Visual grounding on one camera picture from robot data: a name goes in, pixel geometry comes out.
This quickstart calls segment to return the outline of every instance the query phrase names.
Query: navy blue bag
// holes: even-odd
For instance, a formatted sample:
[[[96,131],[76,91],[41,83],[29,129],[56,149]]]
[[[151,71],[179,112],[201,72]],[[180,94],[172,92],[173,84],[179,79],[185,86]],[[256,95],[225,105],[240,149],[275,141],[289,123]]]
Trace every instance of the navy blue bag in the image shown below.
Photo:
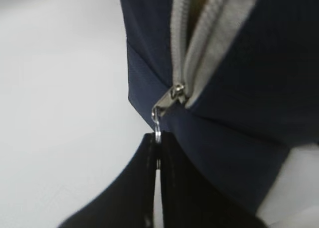
[[[153,127],[153,106],[176,86],[174,2],[121,1],[129,99]],[[217,6],[206,11],[203,23],[213,23],[203,47],[179,55],[200,53],[197,66],[211,72],[190,73],[205,83],[191,105],[174,104],[161,126],[211,184],[254,214],[290,149],[319,140],[318,0],[211,1]]]
[[[159,160],[166,228],[265,227],[291,148],[319,140],[317,2],[206,0],[189,34],[191,0],[121,0],[129,100],[157,135],[61,227],[153,227]]]

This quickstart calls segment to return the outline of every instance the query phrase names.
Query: metal zipper pull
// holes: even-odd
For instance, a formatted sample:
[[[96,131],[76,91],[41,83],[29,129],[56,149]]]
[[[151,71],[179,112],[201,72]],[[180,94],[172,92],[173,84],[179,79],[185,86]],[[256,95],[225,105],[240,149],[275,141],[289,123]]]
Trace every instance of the metal zipper pull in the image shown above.
[[[155,123],[155,141],[157,144],[161,143],[160,117],[163,117],[177,101],[181,104],[186,102],[184,89],[185,87],[182,84],[172,86],[152,108],[152,120]]]

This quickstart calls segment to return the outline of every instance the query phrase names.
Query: zipper pull tab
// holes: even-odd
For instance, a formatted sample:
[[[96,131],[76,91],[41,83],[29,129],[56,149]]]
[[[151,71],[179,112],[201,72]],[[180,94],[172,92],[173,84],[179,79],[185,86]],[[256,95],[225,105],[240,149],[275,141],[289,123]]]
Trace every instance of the zipper pull tab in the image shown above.
[[[174,85],[160,98],[152,108],[152,119],[154,122],[156,122],[156,116],[163,117],[168,109],[177,101],[181,104],[186,102],[184,89],[185,86],[182,84]]]

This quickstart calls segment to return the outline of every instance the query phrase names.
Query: gray zipper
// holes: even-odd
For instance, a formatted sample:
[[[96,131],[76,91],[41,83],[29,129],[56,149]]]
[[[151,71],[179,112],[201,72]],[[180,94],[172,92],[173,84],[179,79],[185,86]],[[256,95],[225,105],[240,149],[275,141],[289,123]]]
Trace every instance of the gray zipper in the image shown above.
[[[207,0],[187,49],[190,0],[173,0],[173,86],[154,105],[153,111],[158,109],[159,116],[163,116],[176,101],[186,108],[195,103],[255,2],[256,0]],[[226,37],[224,41],[220,39],[221,34]]]

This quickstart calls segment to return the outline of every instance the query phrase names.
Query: zipper teeth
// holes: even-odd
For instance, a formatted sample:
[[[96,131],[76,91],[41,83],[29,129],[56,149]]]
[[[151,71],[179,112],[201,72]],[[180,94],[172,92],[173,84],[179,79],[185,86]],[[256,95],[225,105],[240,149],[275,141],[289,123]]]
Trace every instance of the zipper teeth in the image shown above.
[[[193,91],[198,63],[226,1],[207,0],[200,14],[183,65],[183,81],[186,84],[185,93],[188,97],[191,96]]]
[[[184,84],[183,64],[186,55],[189,9],[190,0],[173,0],[170,29],[174,85]]]

